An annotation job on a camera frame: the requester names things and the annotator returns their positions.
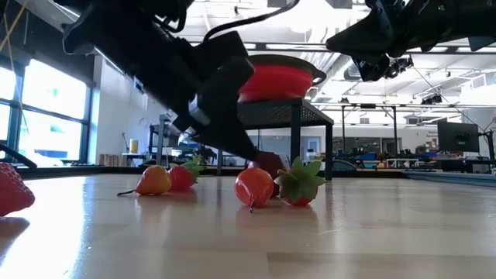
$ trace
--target tomato stem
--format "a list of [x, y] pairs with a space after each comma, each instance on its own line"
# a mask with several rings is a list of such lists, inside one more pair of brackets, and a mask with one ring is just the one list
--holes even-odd
[[131, 190], [131, 191], [126, 191], [126, 192], [118, 193], [118, 194], [117, 194], [117, 196], [119, 197], [119, 196], [121, 196], [121, 195], [132, 194], [132, 193], [134, 193], [135, 191], [136, 191], [136, 189], [135, 189], [135, 190]]
[[254, 210], [255, 210], [255, 201], [253, 201], [250, 205], [250, 213], [253, 213]]

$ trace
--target strawberry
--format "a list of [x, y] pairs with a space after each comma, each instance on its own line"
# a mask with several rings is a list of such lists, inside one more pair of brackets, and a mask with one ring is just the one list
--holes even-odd
[[0, 163], [0, 216], [28, 208], [34, 200], [34, 194], [24, 185], [16, 169]]
[[186, 191], [196, 184], [200, 171], [205, 169], [205, 167], [199, 165], [201, 161], [202, 157], [198, 156], [193, 161], [184, 163], [181, 166], [170, 164], [172, 167], [169, 170], [170, 178], [172, 179], [172, 188], [170, 190]]
[[282, 195], [286, 202], [304, 206], [315, 199], [319, 186], [326, 182], [322, 177], [316, 176], [321, 164], [320, 161], [313, 161], [303, 167], [300, 157], [297, 157], [289, 172], [278, 171], [279, 177], [274, 182], [282, 187]]

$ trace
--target red plate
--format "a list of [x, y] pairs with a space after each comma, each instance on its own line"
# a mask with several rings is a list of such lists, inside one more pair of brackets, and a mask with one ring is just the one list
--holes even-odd
[[326, 79], [324, 72], [296, 57], [263, 54], [249, 59], [255, 74], [239, 90], [239, 102], [304, 98], [311, 86]]

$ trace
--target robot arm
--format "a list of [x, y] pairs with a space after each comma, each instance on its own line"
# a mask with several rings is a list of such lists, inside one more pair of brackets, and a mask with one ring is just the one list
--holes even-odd
[[486, 0], [366, 0], [370, 14], [329, 38], [329, 50], [350, 55], [364, 81], [394, 77], [411, 61], [407, 50], [469, 38], [472, 51], [496, 42], [496, 3]]
[[[237, 92], [254, 72], [237, 32], [218, 31], [262, 21], [292, 9], [212, 29], [198, 46], [171, 34], [184, 28], [194, 0], [54, 0], [80, 15], [64, 29], [67, 53], [98, 50], [136, 87], [170, 109], [170, 127], [199, 143], [248, 160], [256, 151], [237, 118]], [[469, 37], [472, 50], [494, 42], [496, 7], [487, 0], [366, 0], [370, 14], [327, 40], [350, 55], [365, 81], [394, 77], [411, 61], [393, 63], [406, 50]], [[177, 27], [169, 26], [177, 22]]]

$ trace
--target computer screen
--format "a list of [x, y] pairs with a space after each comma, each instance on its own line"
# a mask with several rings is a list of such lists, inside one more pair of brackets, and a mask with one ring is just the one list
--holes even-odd
[[479, 152], [479, 134], [475, 124], [438, 122], [439, 151]]

